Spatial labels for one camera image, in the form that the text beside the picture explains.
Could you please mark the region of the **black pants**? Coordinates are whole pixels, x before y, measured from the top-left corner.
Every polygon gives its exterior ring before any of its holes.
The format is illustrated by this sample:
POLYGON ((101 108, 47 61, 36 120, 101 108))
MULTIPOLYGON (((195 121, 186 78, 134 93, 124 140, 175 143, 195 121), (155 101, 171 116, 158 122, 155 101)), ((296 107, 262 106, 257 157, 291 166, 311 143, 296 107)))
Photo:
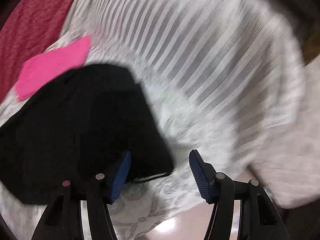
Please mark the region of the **black pants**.
POLYGON ((126 154, 128 182, 174 169, 140 84, 120 66, 63 73, 1 126, 1 182, 25 204, 47 204, 66 180, 116 170, 126 154))

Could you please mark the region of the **white quilted mattress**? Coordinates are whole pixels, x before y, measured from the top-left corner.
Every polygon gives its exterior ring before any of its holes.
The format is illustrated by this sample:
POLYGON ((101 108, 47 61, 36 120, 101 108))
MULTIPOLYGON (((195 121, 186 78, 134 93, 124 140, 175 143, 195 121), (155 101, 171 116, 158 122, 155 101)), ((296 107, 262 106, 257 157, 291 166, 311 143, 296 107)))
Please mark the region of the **white quilted mattress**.
POLYGON ((296 122, 274 131, 252 168, 284 209, 319 199, 319 58, 305 67, 306 92, 296 122))

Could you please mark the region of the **pink folded cloth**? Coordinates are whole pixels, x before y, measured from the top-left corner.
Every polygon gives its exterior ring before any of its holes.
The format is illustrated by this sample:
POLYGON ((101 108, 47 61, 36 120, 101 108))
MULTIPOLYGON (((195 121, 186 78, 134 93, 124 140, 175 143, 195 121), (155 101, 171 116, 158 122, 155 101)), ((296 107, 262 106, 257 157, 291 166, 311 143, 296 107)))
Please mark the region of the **pink folded cloth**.
POLYGON ((38 54, 25 61, 15 85, 17 100, 23 101, 35 94, 49 81, 64 72, 81 67, 89 53, 90 36, 71 44, 38 54))

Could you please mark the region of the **white grey patterned bedsheet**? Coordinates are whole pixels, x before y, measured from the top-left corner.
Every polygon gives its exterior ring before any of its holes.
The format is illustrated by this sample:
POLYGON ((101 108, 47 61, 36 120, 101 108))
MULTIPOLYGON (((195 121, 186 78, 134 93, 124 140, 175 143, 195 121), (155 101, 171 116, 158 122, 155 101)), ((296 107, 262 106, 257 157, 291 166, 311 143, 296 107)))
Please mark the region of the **white grey patterned bedsheet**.
POLYGON ((302 54, 266 0, 74 0, 55 46, 86 34, 88 63, 122 63, 142 82, 177 160, 170 176, 125 187, 111 207, 120 239, 200 204, 192 149, 234 178, 272 126, 296 119, 302 54))

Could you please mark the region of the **red patterned pillow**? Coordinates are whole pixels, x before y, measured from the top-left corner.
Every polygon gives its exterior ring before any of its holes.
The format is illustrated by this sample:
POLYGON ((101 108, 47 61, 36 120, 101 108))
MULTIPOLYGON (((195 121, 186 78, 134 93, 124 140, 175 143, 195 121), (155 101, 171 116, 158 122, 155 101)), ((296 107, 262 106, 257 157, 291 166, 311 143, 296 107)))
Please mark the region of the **red patterned pillow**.
POLYGON ((73 0, 21 0, 1 28, 1 99, 22 64, 58 39, 73 0))

